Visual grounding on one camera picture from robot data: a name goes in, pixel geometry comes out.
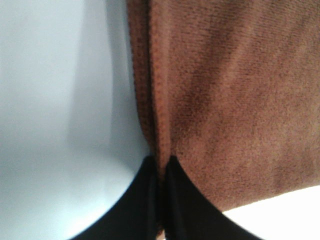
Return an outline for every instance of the fabric texture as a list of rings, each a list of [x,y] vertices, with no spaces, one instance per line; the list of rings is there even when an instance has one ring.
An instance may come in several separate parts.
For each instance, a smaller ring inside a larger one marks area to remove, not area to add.
[[[175,156],[170,157],[166,166],[164,182],[166,240],[261,240],[204,198]]]
[[[136,100],[220,211],[320,184],[320,1],[128,0]]]

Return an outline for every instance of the brown microfiber cloth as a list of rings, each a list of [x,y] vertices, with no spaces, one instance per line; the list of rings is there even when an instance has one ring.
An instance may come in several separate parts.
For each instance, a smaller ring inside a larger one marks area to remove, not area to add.
[[[136,100],[221,211],[320,184],[320,1],[128,0]]]

